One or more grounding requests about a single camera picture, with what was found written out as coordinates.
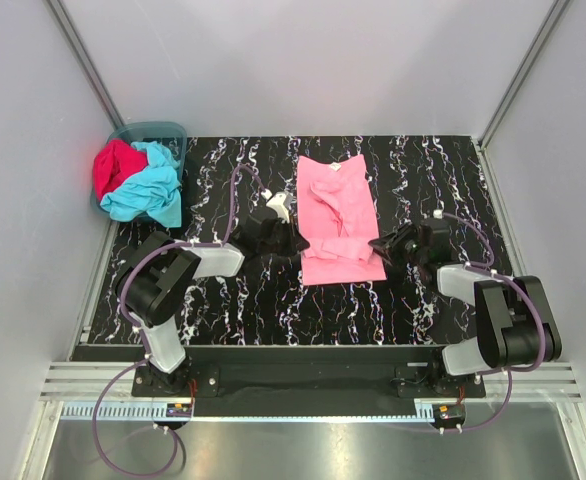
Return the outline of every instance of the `red cloth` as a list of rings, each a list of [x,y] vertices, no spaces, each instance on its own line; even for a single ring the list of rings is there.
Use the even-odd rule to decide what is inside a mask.
[[[111,140],[93,161],[93,188],[98,203],[148,164],[146,153],[138,152],[118,138]]]

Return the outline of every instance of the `metal floor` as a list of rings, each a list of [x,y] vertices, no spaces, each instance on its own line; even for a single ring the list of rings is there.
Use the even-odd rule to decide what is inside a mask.
[[[468,406],[467,425],[491,413]],[[139,422],[102,422],[104,448],[139,428]],[[188,452],[162,478],[289,480],[387,478],[577,479],[577,472],[552,404],[512,404],[499,422],[462,436],[407,431],[425,426],[388,424],[198,423],[179,433]],[[110,454],[119,466],[140,473],[163,465],[168,438],[142,434]],[[97,456],[90,422],[62,421],[49,457],[46,480],[120,479]]]

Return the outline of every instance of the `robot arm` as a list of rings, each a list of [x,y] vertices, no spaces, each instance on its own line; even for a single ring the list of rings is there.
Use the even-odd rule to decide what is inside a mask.
[[[205,277],[234,277],[245,261],[265,253],[294,255],[308,247],[289,213],[292,197],[285,192],[271,196],[232,232],[230,243],[219,248],[192,247],[164,252],[151,260],[133,279],[126,305],[140,324],[150,363],[163,375],[188,367],[188,358],[177,331],[175,313],[182,308],[187,287]],[[145,257],[174,243],[162,232],[154,232],[134,252],[116,278],[118,297],[125,280]]]
[[[419,225],[403,225],[370,242],[389,266],[408,263],[417,268],[430,289],[475,307],[477,336],[445,347],[441,362],[436,362],[443,370],[438,375],[462,377],[533,363],[539,353],[540,335],[531,310],[510,281],[499,280],[508,278],[494,278],[491,272],[454,262],[450,237],[450,225],[439,214]],[[516,277],[512,282],[529,297],[539,314],[545,337],[544,360],[557,359],[562,344],[542,283],[531,276]]]

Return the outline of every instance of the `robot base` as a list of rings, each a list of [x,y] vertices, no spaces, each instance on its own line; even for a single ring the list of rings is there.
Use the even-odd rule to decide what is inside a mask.
[[[220,369],[216,365],[194,365],[178,368],[167,375],[152,364],[135,370],[135,380],[131,395],[133,397],[190,397],[189,382],[195,381],[195,396],[215,397],[219,385]]]
[[[401,366],[395,369],[397,394],[401,398],[460,398],[464,386],[466,398],[484,398],[484,383],[475,384],[473,375],[442,377],[434,380],[427,366]]]

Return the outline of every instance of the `black mounting plate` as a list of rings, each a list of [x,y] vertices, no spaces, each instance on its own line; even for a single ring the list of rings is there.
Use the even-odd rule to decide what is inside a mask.
[[[395,368],[396,379],[406,379],[405,382],[396,380],[397,394],[401,398],[459,398],[460,390],[455,387],[448,391],[436,392],[429,388],[427,381],[420,381],[426,376],[426,365],[406,365]],[[484,398],[486,390],[484,381],[476,384],[473,380],[464,382],[464,396],[466,398]]]
[[[195,380],[197,385],[196,398],[217,396],[220,384],[220,369],[215,364],[193,365],[188,372],[188,379]],[[171,391],[170,387],[161,382],[146,365],[135,370],[133,380],[133,397],[190,397],[191,390],[184,387],[180,391]]]

